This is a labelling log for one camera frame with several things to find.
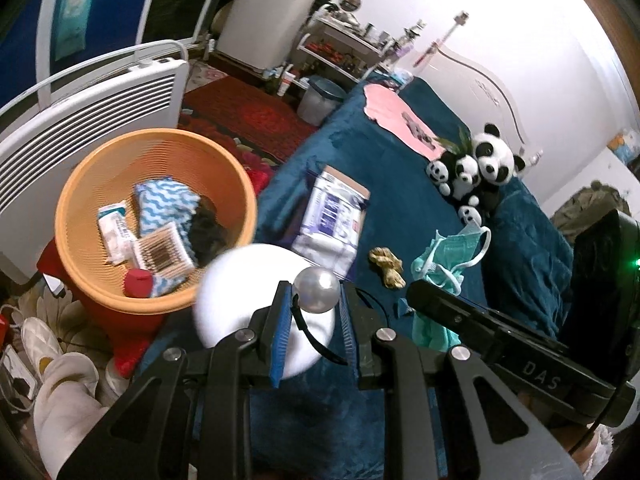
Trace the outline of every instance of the white radiator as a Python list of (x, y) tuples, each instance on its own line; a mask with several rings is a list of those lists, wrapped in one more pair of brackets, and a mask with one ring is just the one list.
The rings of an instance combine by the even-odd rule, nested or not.
[(184, 60), (144, 60), (51, 105), (0, 141), (2, 272), (17, 283), (36, 273), (54, 235), (60, 192), (91, 150), (141, 128), (177, 126), (187, 76)]

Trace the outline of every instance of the basket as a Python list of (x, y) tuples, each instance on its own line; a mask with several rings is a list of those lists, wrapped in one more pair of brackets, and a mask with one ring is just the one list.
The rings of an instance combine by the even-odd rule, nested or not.
[(194, 303), (204, 269), (192, 272), (186, 282), (165, 296), (125, 296), (123, 282), (129, 267), (107, 263), (98, 230), (98, 208), (126, 200), (127, 224), (136, 234), (134, 184), (166, 176), (213, 201), (217, 220), (227, 229), (228, 248), (253, 240), (257, 217), (254, 189), (227, 150), (205, 137), (168, 128), (119, 136), (91, 152), (75, 168), (56, 209), (60, 260), (71, 280), (97, 303), (127, 314), (162, 314)]

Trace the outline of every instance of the metal bolt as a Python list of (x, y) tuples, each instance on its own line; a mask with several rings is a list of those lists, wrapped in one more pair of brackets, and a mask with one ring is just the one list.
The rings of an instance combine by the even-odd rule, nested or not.
[(451, 349), (451, 355), (458, 361), (466, 361), (471, 357), (471, 350), (466, 346), (458, 345)]
[(179, 348), (167, 348), (164, 352), (162, 352), (162, 357), (165, 361), (177, 361), (182, 357), (182, 350)]
[(379, 328), (376, 337), (380, 341), (393, 341), (396, 338), (396, 331), (392, 328)]
[(255, 337), (255, 332), (250, 328), (241, 328), (236, 332), (236, 339), (243, 343), (248, 343)]

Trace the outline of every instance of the clear plastic bin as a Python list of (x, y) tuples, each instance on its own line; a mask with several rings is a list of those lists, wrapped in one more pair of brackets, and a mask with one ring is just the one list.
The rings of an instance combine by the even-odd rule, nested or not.
[(309, 78), (309, 88), (298, 106), (298, 116), (305, 123), (320, 126), (322, 121), (342, 104), (347, 96), (336, 83), (323, 77)]

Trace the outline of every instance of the basket rim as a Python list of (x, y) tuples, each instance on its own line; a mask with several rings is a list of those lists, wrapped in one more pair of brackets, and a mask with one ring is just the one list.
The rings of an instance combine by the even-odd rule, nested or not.
[(173, 294), (168, 294), (167, 296), (143, 299), (128, 298), (127, 296), (120, 296), (111, 292), (97, 289), (93, 283), (84, 279), (82, 273), (79, 270), (79, 267), (74, 263), (74, 260), (71, 257), (68, 243), (66, 241), (66, 236), (63, 235), (65, 233), (64, 219), (67, 216), (69, 202), (72, 196), (70, 190), (73, 189), (76, 183), (78, 183), (78, 181), (82, 179), (82, 177), (86, 174), (86, 172), (91, 167), (94, 158), (98, 154), (114, 150), (114, 146), (118, 145), (123, 140), (132, 139), (133, 137), (148, 137), (157, 134), (171, 134), (174, 136), (191, 137), (191, 139), (193, 140), (208, 144), (209, 147), (219, 152), (226, 158), (229, 163), (231, 163), (233, 167), (235, 167), (235, 169), (238, 171), (238, 175), (240, 176), (242, 189), (244, 190), (244, 197), (247, 202), (247, 212), (244, 216), (244, 223), (242, 224), (242, 229), (234, 247), (241, 247), (250, 244), (253, 241), (255, 235), (258, 206), (254, 193), (254, 186), (252, 185), (249, 176), (247, 175), (240, 162), (238, 162), (238, 160), (225, 148), (223, 148), (213, 140), (207, 139), (207, 137), (203, 137), (199, 134), (194, 134), (185, 130), (179, 130), (177, 128), (146, 128), (144, 130), (137, 130), (135, 132), (129, 132), (127, 134), (117, 136), (114, 139), (108, 140), (107, 142), (98, 146), (91, 153), (89, 153), (80, 162), (80, 164), (76, 166), (76, 168), (72, 171), (71, 175), (67, 179), (62, 192), (60, 193), (58, 205), (56, 206), (54, 236), (62, 265), (73, 283), (84, 294), (86, 294), (89, 298), (96, 301), (100, 305), (110, 308), (111, 310), (123, 312), (125, 314), (149, 316), (153, 314), (168, 314), (169, 312), (174, 312), (175, 310), (181, 310), (183, 308), (191, 306), (195, 302), (198, 287), (197, 285), (193, 285), (186, 290), (174, 292)]

